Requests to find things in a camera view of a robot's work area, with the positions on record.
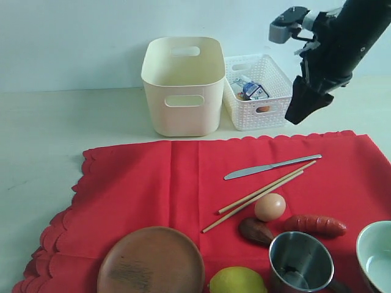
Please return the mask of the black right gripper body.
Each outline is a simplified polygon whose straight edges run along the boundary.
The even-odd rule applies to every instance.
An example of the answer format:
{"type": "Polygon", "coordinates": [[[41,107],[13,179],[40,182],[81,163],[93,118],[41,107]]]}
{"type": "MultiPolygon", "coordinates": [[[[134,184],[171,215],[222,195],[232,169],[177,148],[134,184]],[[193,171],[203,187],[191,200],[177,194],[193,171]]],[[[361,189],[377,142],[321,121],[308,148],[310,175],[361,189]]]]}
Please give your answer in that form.
{"type": "Polygon", "coordinates": [[[303,26],[313,32],[302,57],[301,71],[305,84],[323,95],[344,87],[353,76],[353,70],[367,53],[364,36],[348,25],[339,24],[337,17],[320,12],[314,19],[309,13],[303,26]]]}

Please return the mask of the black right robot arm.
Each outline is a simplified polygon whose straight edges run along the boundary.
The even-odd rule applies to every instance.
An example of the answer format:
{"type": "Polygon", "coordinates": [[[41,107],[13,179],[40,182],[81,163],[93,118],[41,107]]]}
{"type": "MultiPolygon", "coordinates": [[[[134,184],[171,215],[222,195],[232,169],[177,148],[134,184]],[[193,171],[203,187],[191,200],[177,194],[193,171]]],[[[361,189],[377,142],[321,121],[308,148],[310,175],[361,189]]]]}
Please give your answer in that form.
{"type": "Polygon", "coordinates": [[[303,27],[313,32],[299,53],[301,72],[285,119],[297,125],[330,105],[331,91],[345,87],[353,71],[390,25],[390,1],[346,1],[338,13],[320,12],[303,27]]]}

